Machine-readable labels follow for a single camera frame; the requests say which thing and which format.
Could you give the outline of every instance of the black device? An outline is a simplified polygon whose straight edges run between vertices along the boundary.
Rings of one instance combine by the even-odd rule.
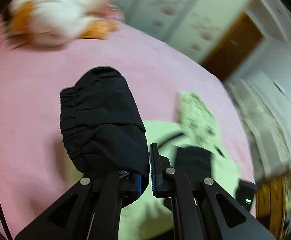
[[[175,240],[273,240],[274,236],[212,178],[197,181],[150,150],[152,190],[171,198]],[[120,210],[140,197],[140,175],[130,171],[85,174],[15,240],[116,240]]]

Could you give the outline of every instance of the wooden door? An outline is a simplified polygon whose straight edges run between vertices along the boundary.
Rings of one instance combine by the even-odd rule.
[[[262,38],[262,33],[244,13],[202,66],[224,81],[239,67]]]

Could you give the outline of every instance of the metal screw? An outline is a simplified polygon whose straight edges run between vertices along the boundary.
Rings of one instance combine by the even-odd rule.
[[[207,185],[212,185],[214,182],[214,180],[212,178],[205,178],[203,181]]]
[[[172,167],[166,168],[166,173],[167,174],[175,174],[175,168],[172,168]]]
[[[88,185],[90,183],[90,179],[89,178],[82,178],[80,180],[80,184],[81,185]]]

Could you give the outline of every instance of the bed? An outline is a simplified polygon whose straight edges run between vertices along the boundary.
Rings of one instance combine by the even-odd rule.
[[[254,181],[247,138],[222,83],[167,44],[123,25],[107,40],[76,39],[55,49],[3,49],[0,201],[13,237],[68,189],[59,93],[101,65],[126,78],[144,120],[176,121],[178,92],[197,93],[215,114],[223,146],[240,165],[242,178]]]

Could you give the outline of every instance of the white plush toy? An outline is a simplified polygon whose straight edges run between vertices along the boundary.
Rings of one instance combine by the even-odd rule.
[[[87,30],[94,13],[102,13],[111,0],[13,0],[12,15],[27,2],[33,3],[27,31],[38,45],[57,46],[77,38]]]

